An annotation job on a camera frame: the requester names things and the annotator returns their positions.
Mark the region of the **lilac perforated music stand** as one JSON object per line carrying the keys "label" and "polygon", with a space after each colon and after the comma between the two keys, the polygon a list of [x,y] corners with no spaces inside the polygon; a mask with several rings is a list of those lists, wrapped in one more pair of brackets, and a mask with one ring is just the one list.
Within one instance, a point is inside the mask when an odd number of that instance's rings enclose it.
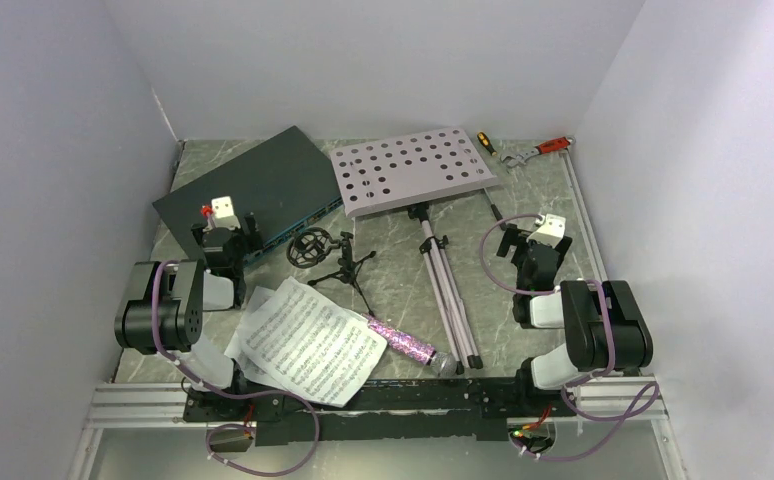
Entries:
{"label": "lilac perforated music stand", "polygon": [[347,216],[404,208],[419,222],[419,251],[457,372],[481,369],[483,361],[446,253],[447,238],[435,234],[429,215],[433,201],[501,184],[472,140],[460,127],[444,127],[337,147],[328,158]]}

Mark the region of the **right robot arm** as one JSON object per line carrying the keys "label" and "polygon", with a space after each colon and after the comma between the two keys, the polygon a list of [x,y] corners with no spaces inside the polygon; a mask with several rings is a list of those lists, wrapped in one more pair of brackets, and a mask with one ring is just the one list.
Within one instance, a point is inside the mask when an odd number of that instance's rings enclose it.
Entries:
{"label": "right robot arm", "polygon": [[524,329],[560,330],[564,343],[525,361],[528,379],[514,388],[520,411],[537,415],[548,407],[553,391],[614,361],[616,371],[650,365],[654,345],[628,282],[609,280],[596,290],[584,280],[556,280],[572,239],[543,240],[537,231],[514,224],[504,227],[496,255],[510,258],[516,269],[512,297],[514,320]]}

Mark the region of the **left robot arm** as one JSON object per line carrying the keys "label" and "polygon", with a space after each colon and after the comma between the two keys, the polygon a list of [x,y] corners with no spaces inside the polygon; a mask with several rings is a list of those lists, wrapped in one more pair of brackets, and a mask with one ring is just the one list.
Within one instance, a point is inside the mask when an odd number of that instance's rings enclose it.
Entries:
{"label": "left robot arm", "polygon": [[132,267],[114,320],[117,343],[142,355],[160,356],[195,391],[212,392],[211,407],[227,420],[242,417],[250,392],[236,360],[203,333],[207,311],[239,309],[245,303],[244,262],[263,246],[251,214],[224,225],[207,219],[192,234],[195,259],[138,262]]}

